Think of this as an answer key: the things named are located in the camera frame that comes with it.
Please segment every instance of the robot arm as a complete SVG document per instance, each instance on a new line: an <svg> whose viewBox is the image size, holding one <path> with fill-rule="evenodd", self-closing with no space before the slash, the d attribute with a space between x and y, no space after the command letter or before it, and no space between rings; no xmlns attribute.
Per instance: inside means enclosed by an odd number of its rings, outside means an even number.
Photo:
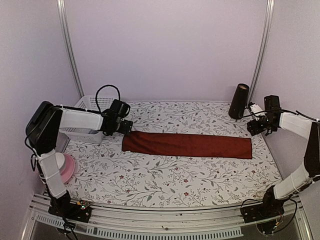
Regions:
<svg viewBox="0 0 320 240"><path fill-rule="evenodd" d="M114 132L128 135L133 122L123 120L130 106L114 100L109 109L103 112L68 106L54 106L44 101L32 116L26 127L30 147L37 158L37 168L42 181L46 184L51 198L51 213L77 217L78 206L72 206L70 195L62 182L56 161L56 142L59 129L80 128L102 131L110 136Z"/></svg>
<svg viewBox="0 0 320 240"><path fill-rule="evenodd" d="M304 161L286 179L271 186L263 197L263 203L256 211L264 217L274 217L281 212L283 204L293 194L300 193L311 183L318 181L320 175L320 122L281 110L277 96L264 99L267 114L262 114L247 123L252 136L267 130L267 134L277 128L288 130L308 140ZM253 114L257 106L250 106Z"/></svg>

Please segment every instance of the floral tablecloth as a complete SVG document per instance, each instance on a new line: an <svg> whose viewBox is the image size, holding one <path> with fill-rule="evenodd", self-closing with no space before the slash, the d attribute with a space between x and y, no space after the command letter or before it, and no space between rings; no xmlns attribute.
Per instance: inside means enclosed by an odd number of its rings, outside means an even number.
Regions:
<svg viewBox="0 0 320 240"><path fill-rule="evenodd" d="M231 119L229 103L130 102L134 130L249 138L250 118ZM252 159L176 157L122 152L123 135L101 144L70 141L76 169L66 184L74 199L139 207L201 207L260 199L281 179L261 135Z"/></svg>

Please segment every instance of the black cable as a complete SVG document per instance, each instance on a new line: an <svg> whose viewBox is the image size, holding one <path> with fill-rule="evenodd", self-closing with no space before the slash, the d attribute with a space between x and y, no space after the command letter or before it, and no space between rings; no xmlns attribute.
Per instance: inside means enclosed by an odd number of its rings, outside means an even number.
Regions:
<svg viewBox="0 0 320 240"><path fill-rule="evenodd" d="M246 202L246 201L249 201L249 200L255 201L255 202L257 202L257 203L262 203L262 201L259 201L259 200L256 200L256 199L252 199L252 198L248 198L248 199L246 199L246 200L244 200L244 201L242 202L242 204L241 204L241 206L240 206L240 212L241 212L241 209L242 209L242 207L244 206L245 202Z"/></svg>
<svg viewBox="0 0 320 240"><path fill-rule="evenodd" d="M72 226L70 225L69 221L66 219L66 217L65 217L65 216L62 214L62 212L60 211L60 209L59 209L59 207L58 207L58 205L57 205L57 203L56 203L55 198L51 195L51 192L49 191L48 185L45 184L45 186L46 186L46 191L47 191L47 193L48 193L48 195L49 195L49 197L50 197L50 199L51 199L51 202L53 203L55 209L59 212L59 214L60 214L61 217L62 217L62 220L64 221L64 225L63 225L64 230L67 231L66 226L69 227L69 229L70 229L71 232L72 232L72 235L74 236L74 239L75 239L75 240L79 240L78 237L77 237L77 235L75 234ZM66 233L65 236L66 236L69 240L73 240L71 237L68 236L68 233Z"/></svg>
<svg viewBox="0 0 320 240"><path fill-rule="evenodd" d="M305 115L305 114L303 114L303 113L301 113L301 112L299 112L299 111L297 111L297 110L296 110L296 112L297 112L299 115L301 115L302 117L305 117L305 118L310 119L310 120L315 121L315 122L320 122L320 121L318 121L317 119L315 119L315 118L313 118L313 117L310 117L310 116L307 116L307 115Z"/></svg>
<svg viewBox="0 0 320 240"><path fill-rule="evenodd" d="M276 234L276 233L282 231L283 229L285 229L286 227L288 227L289 224L290 224L290 223L293 221L293 219L295 218L296 213L297 213L297 209L298 209L298 203L297 203L296 200L291 199L291 197L289 197L289 200L290 200L291 202L294 202L294 204L295 204L295 209L294 209L294 213L293 213L293 215L292 215L292 218L290 219L290 221L289 221L283 228L281 228L281 229L278 230L278 231L277 231L277 230L274 231L272 234Z"/></svg>
<svg viewBox="0 0 320 240"><path fill-rule="evenodd" d="M25 145L28 149L30 149L35 156L36 156L37 154L36 154L35 150L27 143L27 140L28 140L28 137L29 137L29 136L33 133L33 131L36 129L36 127L37 127L37 126L35 126L35 127L31 130L31 132L29 132L29 134L28 134L28 135L25 137L25 139L24 139L24 145Z"/></svg>
<svg viewBox="0 0 320 240"><path fill-rule="evenodd" d="M100 92L102 89L104 89L104 88L106 88L106 87L112 87L112 88L116 89L116 91L118 92L118 100L120 101L120 99L121 99L121 98L120 98L120 91L119 91L119 89L118 89L116 86L111 85L111 84L107 84L107 85L104 85L104 86L100 87L100 88L98 89L98 91L96 91L96 93L95 93L95 104L96 104L96 107L98 108L98 110L99 110L99 112L100 112L101 115L102 115L102 111L101 111L101 108L100 108L99 103L98 103L98 94L99 94L99 92Z"/></svg>
<svg viewBox="0 0 320 240"><path fill-rule="evenodd" d="M249 114L249 115L246 115L246 116L242 116L240 119L247 118L247 117L251 117L251 116L256 116L256 114L260 114L260 113L269 113L269 112L276 112L276 111L280 111L280 112L285 112L285 113L291 113L291 114L294 114L294 115L298 115L296 112L293 112L293 111L290 111L290 110L286 110L286 109L280 109L280 110L263 110L263 111L258 111L258 112L255 112L255 113L252 113L252 114Z"/></svg>

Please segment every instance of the pink bowl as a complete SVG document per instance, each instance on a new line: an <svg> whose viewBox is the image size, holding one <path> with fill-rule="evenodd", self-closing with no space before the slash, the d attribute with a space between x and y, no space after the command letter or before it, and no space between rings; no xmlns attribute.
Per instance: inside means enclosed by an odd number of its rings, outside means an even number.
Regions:
<svg viewBox="0 0 320 240"><path fill-rule="evenodd" d="M69 154L66 154L66 153L63 153L63 155L65 158L65 167L60 174L61 174L62 181L65 184L66 182L69 181L69 179L74 174L76 164L75 164L75 160L73 159L72 156L70 156Z"/></svg>

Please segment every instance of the white wall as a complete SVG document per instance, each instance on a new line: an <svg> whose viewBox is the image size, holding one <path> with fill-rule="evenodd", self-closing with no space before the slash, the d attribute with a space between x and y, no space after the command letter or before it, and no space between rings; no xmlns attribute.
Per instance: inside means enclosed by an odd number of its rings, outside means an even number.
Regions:
<svg viewBox="0 0 320 240"><path fill-rule="evenodd" d="M0 1L0 239L17 240L39 189L24 146L25 127L43 100L78 100L56 1Z"/></svg>
<svg viewBox="0 0 320 240"><path fill-rule="evenodd" d="M231 101L251 83L266 0L66 0L85 94Z"/></svg>
<svg viewBox="0 0 320 240"><path fill-rule="evenodd" d="M269 41L254 102L279 95L281 107L320 118L320 1L275 1ZM303 161L307 141L279 130L267 138L284 177ZM320 236L320 184L301 196L314 239Z"/></svg>

